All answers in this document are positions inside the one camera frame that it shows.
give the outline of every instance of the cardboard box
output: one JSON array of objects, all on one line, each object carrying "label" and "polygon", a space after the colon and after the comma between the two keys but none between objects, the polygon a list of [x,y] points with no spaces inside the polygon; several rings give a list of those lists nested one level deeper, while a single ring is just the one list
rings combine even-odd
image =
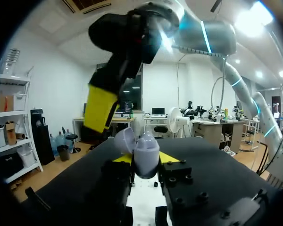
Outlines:
[{"label": "cardboard box", "polygon": [[13,121],[7,121],[5,123],[6,134],[8,138],[9,145],[15,145],[17,143],[15,125]]},{"label": "cardboard box", "polygon": [[14,96],[5,96],[0,92],[0,112],[11,112],[14,110]]}]

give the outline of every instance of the yellow tape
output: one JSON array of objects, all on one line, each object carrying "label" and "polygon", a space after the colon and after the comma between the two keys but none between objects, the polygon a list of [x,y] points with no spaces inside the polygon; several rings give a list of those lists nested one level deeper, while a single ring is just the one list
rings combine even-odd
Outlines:
[{"label": "yellow tape", "polygon": [[[179,161],[178,159],[173,158],[172,156],[167,155],[166,153],[163,153],[163,152],[159,152],[159,157],[160,157],[161,163],[167,163],[168,161],[171,161],[171,162]],[[128,162],[128,163],[131,164],[131,162],[132,162],[132,155],[131,154],[125,154],[122,157],[120,157],[118,159],[115,159],[113,161],[116,161],[116,162],[124,161],[124,162]]]},{"label": "yellow tape", "polygon": [[89,85],[84,126],[99,133],[102,133],[105,128],[109,129],[110,125],[107,126],[106,122],[110,111],[116,102],[116,94],[110,93],[93,85]]}]

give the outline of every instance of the robotic arm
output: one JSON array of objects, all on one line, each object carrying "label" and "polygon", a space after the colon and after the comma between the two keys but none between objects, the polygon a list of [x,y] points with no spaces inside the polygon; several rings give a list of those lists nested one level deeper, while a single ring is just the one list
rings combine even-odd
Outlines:
[{"label": "robotic arm", "polygon": [[[125,80],[135,78],[142,63],[152,62],[163,39],[172,37],[172,47],[183,53],[212,56],[212,63],[221,71],[223,58],[236,52],[233,27],[220,21],[200,21],[184,0],[154,0],[127,15],[106,14],[90,26],[89,36],[96,46],[113,53],[107,66],[96,71],[89,83],[84,125],[100,133],[110,126]],[[232,65],[226,63],[224,70],[225,79],[248,107],[248,115],[260,115],[269,156],[275,156],[282,134],[265,99],[258,92],[250,95]],[[283,171],[271,173],[283,181]]]}]

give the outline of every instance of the white fan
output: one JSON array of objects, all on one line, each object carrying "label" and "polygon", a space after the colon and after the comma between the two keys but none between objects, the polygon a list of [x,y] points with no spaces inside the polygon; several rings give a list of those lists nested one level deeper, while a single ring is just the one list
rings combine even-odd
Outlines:
[{"label": "white fan", "polygon": [[189,125],[190,118],[182,117],[180,110],[176,107],[171,108],[168,117],[166,119],[167,127],[171,133],[177,133],[180,129],[182,132],[180,136],[183,136],[183,126]]}]

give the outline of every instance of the window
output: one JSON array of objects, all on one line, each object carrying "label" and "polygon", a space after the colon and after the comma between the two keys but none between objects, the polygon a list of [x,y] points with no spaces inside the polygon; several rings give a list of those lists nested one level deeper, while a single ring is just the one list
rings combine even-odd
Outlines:
[{"label": "window", "polygon": [[[97,65],[98,68],[102,68],[106,64]],[[142,109],[142,66],[138,71],[135,79],[127,79],[119,94],[119,101],[131,101],[133,104],[133,110]]]}]

